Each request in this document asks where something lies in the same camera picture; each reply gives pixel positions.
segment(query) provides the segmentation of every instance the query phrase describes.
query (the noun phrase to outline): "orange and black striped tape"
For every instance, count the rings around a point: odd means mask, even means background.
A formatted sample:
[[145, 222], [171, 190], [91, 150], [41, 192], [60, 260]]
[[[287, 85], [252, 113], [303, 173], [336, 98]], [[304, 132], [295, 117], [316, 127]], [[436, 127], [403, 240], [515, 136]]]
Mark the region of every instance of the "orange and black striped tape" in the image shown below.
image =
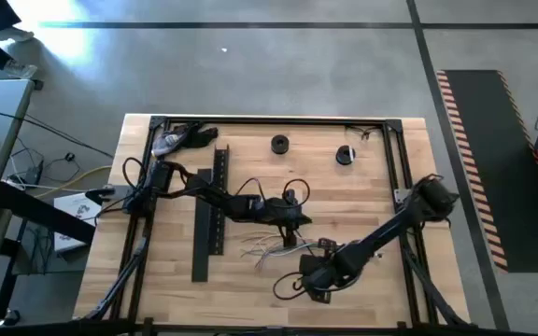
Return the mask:
[[437, 81], [439, 82], [439, 88], [444, 97], [447, 118], [451, 123], [454, 136], [456, 137], [456, 144], [458, 145], [460, 156], [462, 158], [462, 162], [464, 163], [464, 173], [468, 178], [471, 191], [473, 192], [473, 201], [476, 205], [477, 213], [481, 219], [481, 223], [485, 231], [489, 250], [491, 251], [491, 259], [493, 260], [495, 266], [497, 266], [498, 270], [503, 273], [507, 273], [508, 262], [505, 258], [505, 253], [503, 252], [502, 239], [497, 233], [497, 227], [495, 226], [493, 215], [491, 214], [491, 208], [489, 207], [487, 196], [485, 195], [485, 187], [483, 186], [481, 178], [479, 177], [478, 168], [476, 167], [476, 162], [474, 161], [468, 136], [464, 131], [464, 126], [462, 125], [460, 111], [456, 105], [454, 93], [449, 86], [449, 81], [447, 80], [447, 74], [445, 71], [437, 71]]
[[527, 131], [527, 128], [524, 126], [524, 121], [522, 119], [522, 115], [520, 115], [520, 111], [518, 110], [518, 106], [516, 104], [516, 101], [512, 97], [512, 92], [510, 92], [510, 89], [508, 88], [508, 82], [505, 80], [505, 77], [503, 76], [501, 71], [497, 72], [498, 75], [500, 75], [500, 79], [502, 80], [503, 88], [505, 89], [505, 92], [508, 95], [508, 99], [510, 100], [510, 103], [512, 104], [512, 107], [514, 108], [514, 112], [516, 113], [516, 117], [518, 118], [518, 122], [520, 123], [520, 126], [522, 127], [522, 132], [524, 133], [525, 138], [527, 139], [527, 142], [529, 143], [529, 147], [532, 151], [532, 156], [534, 157], [535, 163], [537, 163], [538, 168], [538, 155], [537, 152], [534, 150], [534, 146], [531, 142], [531, 137], [529, 136], [529, 132]]

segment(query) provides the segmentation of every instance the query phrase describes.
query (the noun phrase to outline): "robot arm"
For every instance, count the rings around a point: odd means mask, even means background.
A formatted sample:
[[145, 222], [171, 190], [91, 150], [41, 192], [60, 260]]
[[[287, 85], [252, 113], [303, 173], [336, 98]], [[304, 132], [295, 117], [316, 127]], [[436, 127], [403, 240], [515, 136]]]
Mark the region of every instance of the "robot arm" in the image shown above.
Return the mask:
[[[185, 188], [167, 193], [172, 174], [177, 171]], [[286, 190], [282, 198], [273, 197], [264, 200], [261, 195], [231, 195], [226, 190], [217, 188], [198, 175], [171, 161], [152, 163], [142, 186], [137, 186], [134, 195], [124, 203], [124, 212], [136, 209], [148, 211], [146, 200], [151, 198], [175, 199], [181, 196], [199, 198], [221, 209], [225, 216], [236, 222], [259, 223], [282, 226], [286, 229], [298, 229], [300, 225], [311, 223], [305, 216], [293, 190]]]
[[[323, 257], [302, 255], [299, 265], [301, 284], [310, 298], [329, 303], [332, 292], [350, 287], [358, 280], [364, 265], [381, 247], [406, 234], [408, 229], [417, 228], [423, 221], [439, 221], [449, 216], [458, 195], [447, 191], [440, 180], [437, 175], [422, 178], [412, 188], [397, 215], [362, 240], [338, 246], [334, 241], [322, 238], [319, 247], [325, 250]], [[403, 256], [446, 322], [465, 324], [447, 305], [429, 276], [415, 263], [409, 245], [403, 244]]]

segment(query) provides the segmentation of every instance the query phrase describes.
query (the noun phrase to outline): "concrete floor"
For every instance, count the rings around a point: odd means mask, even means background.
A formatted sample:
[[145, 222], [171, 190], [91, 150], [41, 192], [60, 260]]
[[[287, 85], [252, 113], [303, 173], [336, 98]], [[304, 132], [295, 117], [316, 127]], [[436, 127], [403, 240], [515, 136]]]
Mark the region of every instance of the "concrete floor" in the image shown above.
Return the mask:
[[[423, 117], [438, 172], [454, 188], [410, 29], [62, 29], [43, 23], [410, 22], [404, 0], [10, 3], [24, 19], [21, 27], [33, 29], [38, 40], [2, 47], [37, 64], [37, 77], [46, 82], [34, 93], [29, 113], [105, 151], [115, 150], [125, 113]], [[538, 1], [417, 0], [417, 6], [423, 22], [538, 22]], [[502, 70], [532, 130], [538, 113], [538, 31], [429, 30], [425, 36], [435, 69]], [[72, 151], [84, 170], [109, 164], [30, 125], [22, 127], [21, 138], [49, 160]], [[105, 181], [99, 175], [78, 188]], [[471, 318], [492, 328], [461, 206], [451, 219]], [[538, 274], [497, 279], [511, 328], [538, 332]], [[80, 280], [80, 273], [24, 276], [11, 306], [21, 310], [24, 324], [67, 320]]]

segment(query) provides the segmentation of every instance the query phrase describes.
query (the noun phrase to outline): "wooden tabletop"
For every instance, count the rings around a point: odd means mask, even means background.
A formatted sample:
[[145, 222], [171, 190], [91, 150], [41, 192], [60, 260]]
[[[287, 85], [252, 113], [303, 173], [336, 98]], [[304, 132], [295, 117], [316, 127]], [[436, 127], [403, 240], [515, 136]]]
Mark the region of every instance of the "wooden tabletop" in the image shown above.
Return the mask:
[[[149, 115], [126, 115], [109, 183], [125, 184], [121, 165], [128, 157], [141, 158], [149, 118]], [[281, 193], [289, 180], [304, 178], [311, 192], [303, 212], [313, 219], [312, 224], [300, 229], [306, 239], [328, 237], [342, 244], [364, 237], [393, 215], [383, 137], [379, 132], [371, 133], [367, 141], [342, 126], [210, 126], [219, 128], [219, 137], [213, 144], [200, 149], [182, 149], [168, 160], [196, 172], [211, 167], [214, 146], [226, 148], [229, 145], [228, 190], [231, 193], [255, 176], [267, 197], [273, 197]], [[435, 173], [431, 144], [424, 119], [403, 119], [403, 128], [416, 182], [424, 175]], [[279, 133], [290, 139], [290, 151], [281, 156], [270, 148], [271, 138]], [[344, 144], [352, 145], [357, 151], [357, 159], [349, 166], [339, 165], [334, 159], [335, 150]], [[129, 177], [136, 181], [138, 167], [129, 167]], [[291, 186], [302, 200], [304, 187]], [[170, 190], [182, 188], [183, 184], [174, 176]], [[243, 192], [258, 193], [257, 186], [251, 183]], [[172, 325], [341, 328], [387, 328], [395, 327], [398, 321], [410, 322], [397, 240], [382, 248], [382, 258], [372, 259], [367, 264], [356, 285], [333, 293], [331, 304], [313, 302], [306, 295], [281, 301], [274, 297], [272, 286], [281, 275], [298, 270], [300, 255], [305, 250], [269, 258], [260, 271], [256, 270], [259, 257], [243, 256], [243, 251], [251, 249], [260, 237], [277, 234], [275, 228], [234, 223], [228, 219], [224, 256], [210, 256], [208, 282], [193, 283], [194, 204], [195, 200], [189, 197], [157, 203], [138, 309], [139, 321], [153, 317], [156, 324]], [[115, 281], [127, 227], [128, 217], [121, 213], [110, 213], [99, 220], [75, 316], [87, 314]], [[423, 232], [433, 282], [459, 316], [468, 320], [447, 224], [428, 223]], [[264, 241], [267, 245], [277, 242], [276, 238]], [[291, 293], [293, 280], [282, 282], [278, 291], [284, 296]], [[122, 316], [127, 315], [132, 283], [127, 288]], [[418, 293], [421, 315], [426, 316], [421, 290]]]

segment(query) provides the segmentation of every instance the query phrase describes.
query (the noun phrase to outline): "black puck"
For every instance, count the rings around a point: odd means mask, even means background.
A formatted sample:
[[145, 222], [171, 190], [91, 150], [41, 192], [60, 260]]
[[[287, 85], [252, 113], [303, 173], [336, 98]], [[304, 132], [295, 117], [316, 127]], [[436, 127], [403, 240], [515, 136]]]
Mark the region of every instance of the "black puck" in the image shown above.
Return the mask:
[[337, 153], [335, 153], [335, 159], [339, 164], [349, 165], [354, 161], [355, 158], [356, 150], [348, 145], [339, 147], [337, 149]]
[[276, 154], [284, 154], [290, 147], [290, 140], [285, 135], [276, 135], [271, 139], [271, 150]]

